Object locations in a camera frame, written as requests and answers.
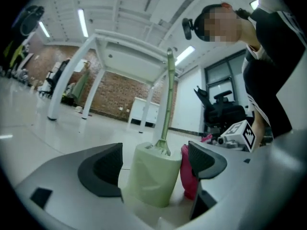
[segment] yellow object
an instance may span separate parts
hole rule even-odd
[[[6,58],[7,55],[9,54],[10,48],[11,48],[11,46],[12,46],[12,43],[13,43],[13,41],[11,41],[10,44],[9,44],[9,45],[5,48],[5,50],[3,51],[3,54],[4,54],[4,57],[5,57],[5,58]],[[23,51],[23,45],[20,44],[20,46],[15,50],[15,52],[14,52],[14,54],[13,54],[11,60],[10,60],[10,68],[13,67],[13,64],[14,64],[16,58],[17,58],[20,54],[22,54],[22,51]]]
[[[11,61],[10,61],[10,68],[13,67],[13,64],[14,64],[16,58],[22,53],[22,51],[23,51],[23,45],[21,44],[21,45],[15,50],[15,52],[14,52],[14,54],[13,54],[13,57],[12,57],[12,59],[11,59]]]

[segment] white stripe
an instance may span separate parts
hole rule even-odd
[[[248,60],[246,58],[244,58],[243,64],[242,64],[242,73],[244,72],[244,70],[246,69],[247,66],[248,66]]]
[[[256,28],[257,22],[250,17],[248,17],[248,20],[253,24],[254,28]]]
[[[248,98],[250,100],[250,102],[252,102],[252,104],[255,106],[255,108],[258,110],[258,112],[261,114],[261,116],[265,119],[265,121],[270,125],[269,119],[268,117],[265,115],[265,113],[261,110],[261,108],[258,106],[258,104],[255,102],[254,98],[252,96],[250,96],[249,94]]]
[[[307,48],[307,42],[301,32],[301,30],[296,26],[295,23],[293,23],[293,18],[290,16],[290,14],[285,14],[285,12],[278,11],[277,12],[280,18],[283,20],[283,22],[292,30],[295,32],[295,34],[298,36],[298,38],[301,40],[302,44]]]
[[[250,52],[250,54],[251,54],[255,59],[257,59],[256,53],[255,53],[254,51],[252,51],[251,48],[250,48],[248,45],[246,45],[246,48],[248,49],[248,51]]]

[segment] green handle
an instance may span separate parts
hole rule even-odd
[[[171,48],[167,49],[167,64],[168,64],[168,97],[167,97],[167,105],[166,105],[166,113],[163,124],[163,130],[161,139],[166,140],[168,125],[171,117],[172,110],[172,102],[173,102],[173,92],[174,92],[174,80],[175,80],[175,60],[173,51]]]

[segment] white cabinet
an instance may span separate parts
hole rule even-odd
[[[134,101],[132,104],[132,108],[130,111],[129,121],[128,123],[131,123],[131,120],[142,120],[143,111],[145,108],[146,100],[134,97]],[[150,102],[148,115],[146,118],[146,122],[155,124],[157,121],[158,111],[159,111],[160,105],[157,103]]]

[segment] pink bag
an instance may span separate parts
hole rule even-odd
[[[183,145],[181,148],[182,162],[180,166],[180,178],[184,188],[184,196],[194,200],[197,191],[197,179],[192,174],[192,167],[189,162],[189,147]]]

